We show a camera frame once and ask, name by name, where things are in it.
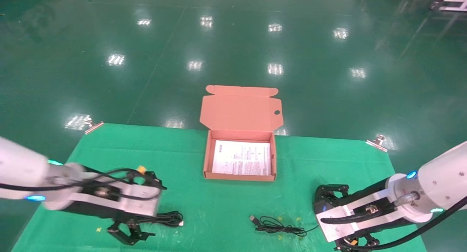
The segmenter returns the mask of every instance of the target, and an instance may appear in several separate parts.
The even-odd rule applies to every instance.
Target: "epoxy floor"
[[[396,171],[414,170],[467,140],[467,17],[432,2],[0,0],[0,135],[64,162],[74,118],[205,129],[206,85],[271,86],[277,134],[384,134]],[[0,202],[0,251],[34,209]],[[427,249],[464,251],[466,219]]]

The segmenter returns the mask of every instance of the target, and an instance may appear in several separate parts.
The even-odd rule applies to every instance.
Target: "blue indicator light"
[[[443,212],[444,209],[442,208],[433,208],[430,212],[434,213],[434,212]]]
[[[56,166],[62,166],[62,165],[63,165],[62,163],[57,162],[57,161],[55,161],[55,160],[48,160],[47,162],[48,162],[49,164],[55,164]]]
[[[25,197],[25,199],[31,201],[44,201],[45,197],[43,195],[30,195],[28,197]]]
[[[407,174],[407,179],[412,179],[417,175],[417,171],[412,171]]]

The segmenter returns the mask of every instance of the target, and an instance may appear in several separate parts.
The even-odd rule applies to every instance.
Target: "cardboard box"
[[[208,85],[200,122],[208,127],[204,176],[206,179],[274,181],[277,156],[273,131],[283,125],[282,103],[271,98],[276,88]],[[270,143],[270,175],[234,175],[212,172],[216,140]]]

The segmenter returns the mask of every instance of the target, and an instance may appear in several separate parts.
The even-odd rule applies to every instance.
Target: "metal rack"
[[[442,6],[443,3],[460,3],[459,7]],[[439,9],[440,11],[464,11],[467,12],[467,0],[435,0],[430,9]]]

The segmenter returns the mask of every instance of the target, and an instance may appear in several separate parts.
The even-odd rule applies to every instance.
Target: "floor seam line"
[[[146,92],[147,86],[149,86],[149,84],[150,84],[150,82],[151,82],[151,80],[152,80],[152,78],[153,78],[153,76],[154,76],[155,70],[156,70],[157,67],[159,66],[159,62],[161,61],[162,57],[164,56],[165,50],[166,50],[167,47],[169,46],[169,43],[170,43],[170,41],[172,40],[173,35],[174,35],[175,32],[177,31],[177,27],[178,27],[178,25],[180,24],[180,21],[182,20],[183,15],[185,14],[185,10],[186,10],[186,7],[183,8],[182,14],[180,15],[180,18],[178,18],[177,24],[175,25],[174,30],[172,31],[172,34],[170,35],[169,39],[167,40],[167,43],[165,44],[165,47],[164,47],[164,49],[162,50],[162,53],[160,54],[159,59],[157,59],[157,62],[155,63],[155,66],[154,66],[154,69],[152,70],[152,73],[151,73],[149,79],[147,80],[146,85],[145,85],[145,87],[143,88],[143,91],[141,92],[140,96],[138,97],[138,100],[136,101],[135,107],[133,107],[133,110],[131,111],[130,117],[129,117],[128,120],[127,120],[127,124],[130,123],[130,120],[132,119],[133,114],[135,114],[135,110],[136,110],[136,108],[138,107],[138,104],[140,103],[140,100],[141,100],[143,94]]]

